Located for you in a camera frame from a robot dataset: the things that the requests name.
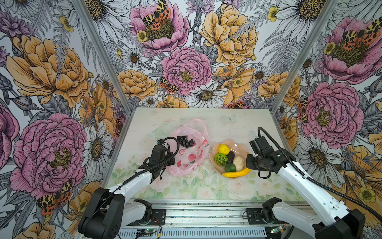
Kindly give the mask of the yellow banana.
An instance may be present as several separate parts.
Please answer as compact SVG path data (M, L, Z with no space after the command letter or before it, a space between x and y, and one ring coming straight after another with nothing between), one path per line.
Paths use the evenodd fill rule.
M251 169L249 168L244 168L241 171L236 171L236 172L226 172L223 173L222 176L227 177L227 178L237 178L237 177L242 177L251 172Z

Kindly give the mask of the white garlic bulb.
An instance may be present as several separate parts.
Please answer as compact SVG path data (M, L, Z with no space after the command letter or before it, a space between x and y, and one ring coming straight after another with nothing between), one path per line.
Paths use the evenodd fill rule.
M243 157L241 157L241 156L236 156L235 158L234 158L234 160L233 160L233 164L234 164L234 166L235 166L235 168L236 168L236 171L241 171L241 170L243 170L244 169L244 167L245 167L245 160L244 160L244 158Z

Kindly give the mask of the pink scalloped bowl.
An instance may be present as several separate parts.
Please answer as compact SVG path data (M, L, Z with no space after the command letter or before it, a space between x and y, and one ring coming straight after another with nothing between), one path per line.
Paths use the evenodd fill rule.
M247 155L248 150L245 145L227 140L213 146L210 161L216 173L227 178L237 178L251 172L246 164Z

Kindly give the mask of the dark brown fruit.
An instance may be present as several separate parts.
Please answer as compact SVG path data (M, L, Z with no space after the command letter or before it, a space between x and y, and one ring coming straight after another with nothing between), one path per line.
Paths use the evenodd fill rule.
M233 151L230 151L227 155L227 163L233 163L233 160L235 158L235 153Z

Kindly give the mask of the green avocado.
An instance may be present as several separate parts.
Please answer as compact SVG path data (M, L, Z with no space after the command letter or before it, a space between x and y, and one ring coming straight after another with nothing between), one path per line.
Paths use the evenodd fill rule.
M228 163L225 165L225 172L236 172L236 166L233 163Z

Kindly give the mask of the green bumpy fruit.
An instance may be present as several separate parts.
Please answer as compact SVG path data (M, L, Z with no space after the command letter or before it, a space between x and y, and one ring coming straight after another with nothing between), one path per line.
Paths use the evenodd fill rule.
M223 167L228 163L228 157L226 154L218 153L215 155L214 161L216 165Z

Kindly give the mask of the yellow lemon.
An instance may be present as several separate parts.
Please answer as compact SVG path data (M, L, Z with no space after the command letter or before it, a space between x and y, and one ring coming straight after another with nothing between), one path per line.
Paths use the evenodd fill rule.
M218 153L228 155L230 153L230 148L225 144L220 144L218 147Z

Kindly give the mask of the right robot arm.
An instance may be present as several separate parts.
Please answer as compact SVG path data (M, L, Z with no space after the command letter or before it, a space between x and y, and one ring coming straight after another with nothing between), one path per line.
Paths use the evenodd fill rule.
M267 223L286 222L315 239L360 239L365 216L349 209L323 187L309 180L309 174L286 149L274 150L265 137L249 143L254 154L247 155L251 170L277 174L286 180L309 204L314 214L297 209L279 198L263 203L263 220Z

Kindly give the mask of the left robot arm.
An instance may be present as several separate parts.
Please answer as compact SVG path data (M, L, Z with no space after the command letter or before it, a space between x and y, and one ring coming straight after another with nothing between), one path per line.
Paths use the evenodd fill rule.
M91 239L115 239L120 228L149 221L151 203L132 197L159 178L166 166L174 164L174 157L169 146L156 145L130 178L109 189L98 188L79 222L78 232Z

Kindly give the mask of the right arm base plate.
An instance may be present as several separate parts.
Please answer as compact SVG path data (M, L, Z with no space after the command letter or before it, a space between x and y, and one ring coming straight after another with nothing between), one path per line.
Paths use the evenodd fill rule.
M265 221L262 213L262 209L260 208L248 208L244 213L245 218L250 225L265 225L267 222Z

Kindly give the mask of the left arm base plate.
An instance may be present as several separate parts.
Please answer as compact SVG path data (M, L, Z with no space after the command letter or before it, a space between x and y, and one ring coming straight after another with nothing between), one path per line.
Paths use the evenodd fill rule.
M140 221L135 221L129 226L164 226L166 222L166 209L153 209L151 218L145 221L144 219Z

